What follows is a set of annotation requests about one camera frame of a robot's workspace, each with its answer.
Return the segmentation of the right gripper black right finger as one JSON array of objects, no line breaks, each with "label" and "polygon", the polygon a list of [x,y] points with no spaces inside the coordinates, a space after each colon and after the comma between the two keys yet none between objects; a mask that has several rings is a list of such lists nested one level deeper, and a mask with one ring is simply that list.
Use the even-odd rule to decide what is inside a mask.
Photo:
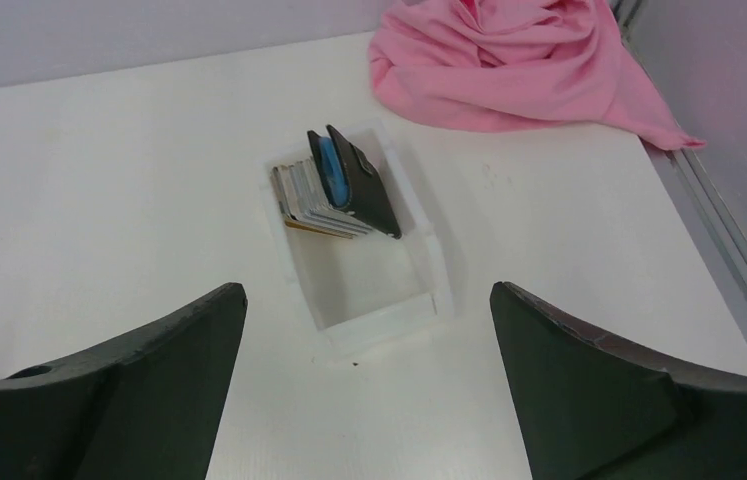
[{"label": "right gripper black right finger", "polygon": [[583,321],[510,282],[490,309],[536,479],[747,479],[747,376]]}]

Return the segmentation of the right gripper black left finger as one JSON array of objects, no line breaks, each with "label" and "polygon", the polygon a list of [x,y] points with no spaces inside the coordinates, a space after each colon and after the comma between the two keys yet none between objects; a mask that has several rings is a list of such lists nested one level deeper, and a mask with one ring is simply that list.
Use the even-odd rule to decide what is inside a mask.
[{"label": "right gripper black left finger", "polygon": [[0,379],[0,479],[202,479],[245,325],[227,283]]}]

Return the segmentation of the black leather card holder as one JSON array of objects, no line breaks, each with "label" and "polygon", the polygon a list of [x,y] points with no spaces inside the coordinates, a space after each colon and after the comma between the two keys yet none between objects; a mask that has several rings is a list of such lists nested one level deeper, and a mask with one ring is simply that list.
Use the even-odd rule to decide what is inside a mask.
[{"label": "black leather card holder", "polygon": [[307,139],[329,205],[395,239],[402,237],[384,183],[364,152],[332,125],[328,135],[313,130]]}]

